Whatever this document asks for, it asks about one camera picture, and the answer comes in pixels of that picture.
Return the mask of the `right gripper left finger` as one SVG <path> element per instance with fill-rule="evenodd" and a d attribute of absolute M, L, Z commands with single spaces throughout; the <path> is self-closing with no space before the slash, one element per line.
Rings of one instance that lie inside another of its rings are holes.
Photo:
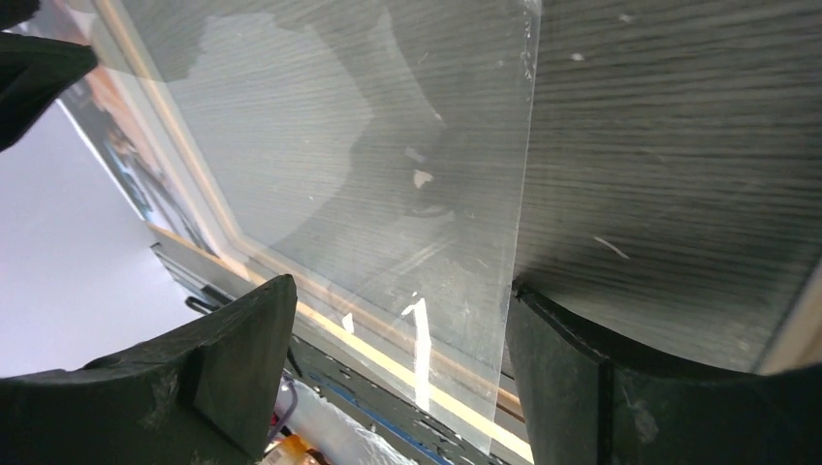
<path fill-rule="evenodd" d="M 2 462 L 260 462 L 297 303 L 281 275 L 78 370 L 3 379 Z"/>

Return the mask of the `white wooden picture frame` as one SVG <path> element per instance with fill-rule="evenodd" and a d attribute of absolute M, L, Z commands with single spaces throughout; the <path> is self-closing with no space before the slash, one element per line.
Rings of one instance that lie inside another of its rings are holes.
<path fill-rule="evenodd" d="M 443 464 L 821 460 L 817 1 L 95 1 L 301 379 Z"/>

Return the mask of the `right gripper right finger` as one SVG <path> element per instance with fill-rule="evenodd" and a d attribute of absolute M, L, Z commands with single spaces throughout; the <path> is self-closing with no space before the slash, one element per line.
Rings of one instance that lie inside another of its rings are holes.
<path fill-rule="evenodd" d="M 506 341 L 538 464 L 817 464 L 821 368 L 756 375 L 673 356 L 531 287 Z"/>

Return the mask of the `clear acrylic sheet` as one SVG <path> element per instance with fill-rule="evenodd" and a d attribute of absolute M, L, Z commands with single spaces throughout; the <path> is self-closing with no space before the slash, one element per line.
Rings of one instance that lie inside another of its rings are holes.
<path fill-rule="evenodd" d="M 101 1 L 231 259 L 405 369 L 491 445 L 535 1 Z"/>

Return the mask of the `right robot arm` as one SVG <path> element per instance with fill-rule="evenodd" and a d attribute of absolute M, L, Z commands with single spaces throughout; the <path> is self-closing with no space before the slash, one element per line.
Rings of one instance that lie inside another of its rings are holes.
<path fill-rule="evenodd" d="M 1 382 L 5 464 L 499 464 L 292 335 L 290 276 L 74 371 Z M 519 286 L 510 353 L 537 464 L 817 464 L 821 367 L 672 356 Z"/>

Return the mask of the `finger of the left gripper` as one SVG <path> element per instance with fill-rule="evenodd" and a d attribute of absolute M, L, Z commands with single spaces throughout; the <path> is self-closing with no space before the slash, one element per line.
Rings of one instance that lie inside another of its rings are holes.
<path fill-rule="evenodd" d="M 32 19 L 39 1 L 1 3 L 1 149 L 6 150 L 60 96 L 98 65 L 90 46 L 8 30 Z"/>

